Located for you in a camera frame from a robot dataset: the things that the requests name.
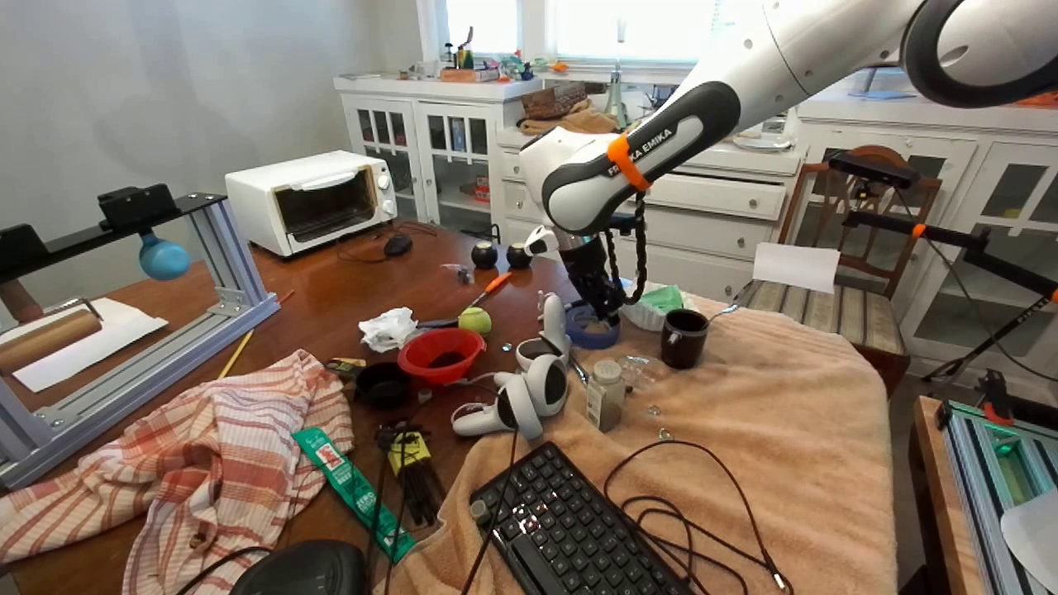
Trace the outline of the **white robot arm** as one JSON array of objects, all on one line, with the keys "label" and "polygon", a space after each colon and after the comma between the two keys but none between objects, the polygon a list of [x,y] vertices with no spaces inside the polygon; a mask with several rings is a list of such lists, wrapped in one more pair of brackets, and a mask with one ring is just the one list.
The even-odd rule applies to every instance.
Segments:
[{"label": "white robot arm", "polygon": [[1058,0],[742,4],[747,18],[705,50],[646,122],[628,132],[557,125],[518,151],[570,280],[602,320],[628,305],[605,275],[597,241],[616,208],[721,138],[889,57],[920,97],[954,111],[1006,107],[1058,85]]}]

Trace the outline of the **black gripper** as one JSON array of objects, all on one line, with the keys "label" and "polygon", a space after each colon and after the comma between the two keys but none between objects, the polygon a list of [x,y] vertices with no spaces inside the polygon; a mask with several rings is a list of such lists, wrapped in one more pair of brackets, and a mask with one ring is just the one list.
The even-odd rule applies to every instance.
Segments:
[{"label": "black gripper", "polygon": [[559,257],[578,299],[597,320],[611,320],[625,302],[621,287],[605,275],[605,250],[597,235],[562,235]]}]

